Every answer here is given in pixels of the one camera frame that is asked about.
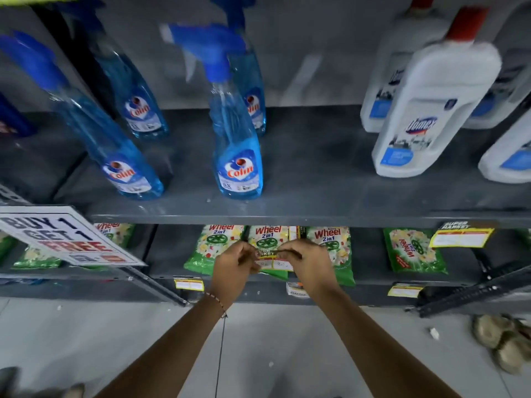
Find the human hand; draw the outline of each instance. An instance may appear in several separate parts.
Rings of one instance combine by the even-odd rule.
[[[216,257],[209,293],[222,302],[225,310],[242,293],[249,274],[256,274],[260,270],[260,266],[254,262],[259,255],[249,243],[237,241]]]
[[[279,247],[277,256],[289,261],[312,299],[327,291],[340,290],[326,247],[307,239],[291,240]]]

